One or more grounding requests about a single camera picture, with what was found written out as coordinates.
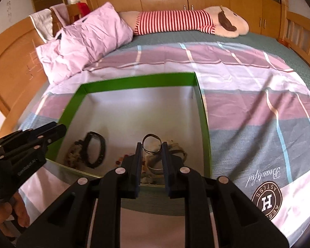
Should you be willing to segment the left hand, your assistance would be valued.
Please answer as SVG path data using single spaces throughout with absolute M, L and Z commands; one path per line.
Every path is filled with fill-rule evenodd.
M 7 237 L 14 237 L 12 231 L 4 224 L 12 212 L 16 213 L 18 224 L 21 227 L 28 227 L 30 225 L 30 217 L 19 192 L 13 195 L 13 199 L 15 200 L 14 205 L 11 205 L 9 202 L 0 203 L 0 229 Z

